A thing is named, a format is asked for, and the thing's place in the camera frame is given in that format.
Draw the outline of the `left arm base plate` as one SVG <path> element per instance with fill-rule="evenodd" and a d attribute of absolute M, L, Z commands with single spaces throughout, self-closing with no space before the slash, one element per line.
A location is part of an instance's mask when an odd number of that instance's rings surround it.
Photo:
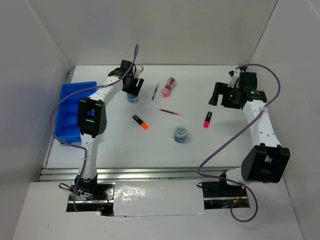
<path fill-rule="evenodd" d="M 70 191 L 67 201 L 67 212 L 98 212 L 102 216 L 114 215 L 114 184 L 101 184 L 96 195 L 78 190 L 74 195 Z"/>

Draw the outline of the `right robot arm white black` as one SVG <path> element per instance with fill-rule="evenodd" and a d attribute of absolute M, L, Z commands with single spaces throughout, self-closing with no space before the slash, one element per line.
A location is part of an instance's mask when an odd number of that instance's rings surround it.
<path fill-rule="evenodd" d="M 269 117 L 266 94 L 257 89 L 258 79 L 254 72 L 232 70 L 229 83 L 217 82 L 209 104 L 216 106 L 222 96 L 225 108 L 240 109 L 247 121 L 253 123 L 249 130 L 252 149 L 240 167 L 225 172 L 218 184 L 223 196 L 230 196 L 238 183 L 278 183 L 290 159 L 290 150 L 282 147 L 273 130 Z"/>

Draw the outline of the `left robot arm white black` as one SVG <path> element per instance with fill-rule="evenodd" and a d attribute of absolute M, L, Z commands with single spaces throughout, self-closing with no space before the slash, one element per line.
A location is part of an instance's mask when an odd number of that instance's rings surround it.
<path fill-rule="evenodd" d="M 97 154 L 100 136 L 107 128 L 106 107 L 120 91 L 137 97 L 144 83 L 140 78 L 143 71 L 142 65 L 122 60 L 120 67 L 108 74 L 102 87 L 78 101 L 76 124 L 80 132 L 81 147 L 85 148 L 85 152 L 74 186 L 88 200 L 99 195 Z"/>

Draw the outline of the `blue white round jar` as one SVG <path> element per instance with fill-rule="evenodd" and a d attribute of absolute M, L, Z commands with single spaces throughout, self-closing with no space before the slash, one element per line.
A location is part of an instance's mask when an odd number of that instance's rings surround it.
<path fill-rule="evenodd" d="M 187 139 L 187 129 L 184 126 L 177 126 L 173 132 L 173 140 L 176 143 L 184 143 Z"/>
<path fill-rule="evenodd" d="M 132 94 L 129 94 L 129 93 L 127 93 L 126 96 L 127 96 L 127 100 L 130 103 L 136 103 L 139 100 L 138 96 L 135 96 L 135 95 L 132 95 Z"/>

